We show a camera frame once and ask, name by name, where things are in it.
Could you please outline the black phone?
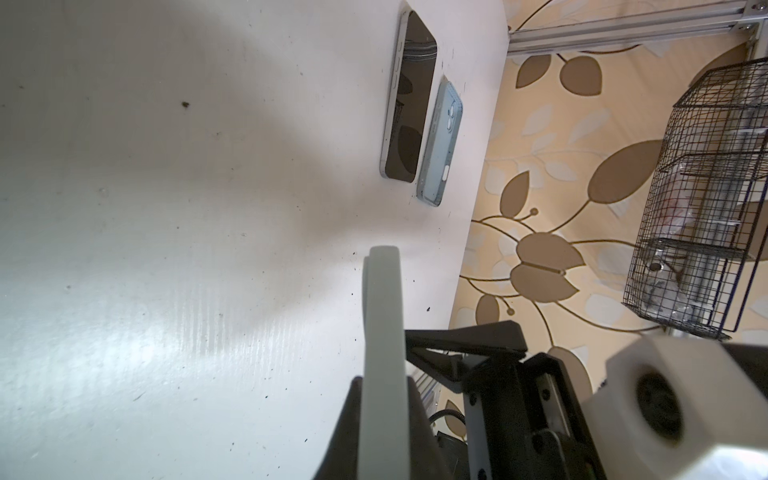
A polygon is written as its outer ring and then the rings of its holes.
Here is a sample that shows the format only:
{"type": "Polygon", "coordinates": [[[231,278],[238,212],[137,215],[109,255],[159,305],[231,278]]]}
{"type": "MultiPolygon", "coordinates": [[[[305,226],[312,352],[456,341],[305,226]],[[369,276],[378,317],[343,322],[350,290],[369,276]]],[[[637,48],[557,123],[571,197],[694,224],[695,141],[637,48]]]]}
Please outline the black phone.
{"type": "Polygon", "coordinates": [[[406,183],[416,178],[438,44],[418,13],[399,17],[379,170],[406,183]]]}
{"type": "Polygon", "coordinates": [[[364,261],[364,376],[358,444],[359,479],[408,479],[408,382],[400,252],[373,247],[364,261]]]}

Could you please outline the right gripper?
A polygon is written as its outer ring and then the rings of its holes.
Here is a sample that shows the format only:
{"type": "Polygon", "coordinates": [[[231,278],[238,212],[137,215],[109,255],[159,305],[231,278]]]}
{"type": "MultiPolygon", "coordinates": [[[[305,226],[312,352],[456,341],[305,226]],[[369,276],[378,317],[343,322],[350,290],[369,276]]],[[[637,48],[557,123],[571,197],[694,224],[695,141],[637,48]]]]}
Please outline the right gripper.
{"type": "Polygon", "coordinates": [[[604,479],[563,362],[528,352],[514,321],[407,330],[406,360],[440,384],[464,384],[471,479],[604,479]]]}

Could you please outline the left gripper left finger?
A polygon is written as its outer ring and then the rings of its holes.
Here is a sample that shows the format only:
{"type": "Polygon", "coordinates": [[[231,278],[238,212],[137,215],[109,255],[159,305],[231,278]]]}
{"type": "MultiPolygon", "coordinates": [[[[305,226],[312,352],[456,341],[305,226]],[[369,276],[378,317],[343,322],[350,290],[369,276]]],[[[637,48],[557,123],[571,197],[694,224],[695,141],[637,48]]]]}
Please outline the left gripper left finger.
{"type": "Polygon", "coordinates": [[[355,377],[315,480],[356,479],[363,378],[355,377]]]}

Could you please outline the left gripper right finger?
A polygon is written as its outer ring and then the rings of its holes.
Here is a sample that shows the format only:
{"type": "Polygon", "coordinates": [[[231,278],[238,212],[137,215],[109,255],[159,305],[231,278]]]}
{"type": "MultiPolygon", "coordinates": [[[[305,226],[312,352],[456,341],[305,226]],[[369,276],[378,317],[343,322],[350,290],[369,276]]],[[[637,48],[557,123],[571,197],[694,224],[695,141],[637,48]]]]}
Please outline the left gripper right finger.
{"type": "Polygon", "coordinates": [[[432,433],[415,381],[411,377],[407,378],[407,387],[410,479],[452,479],[452,474],[432,433]]]}

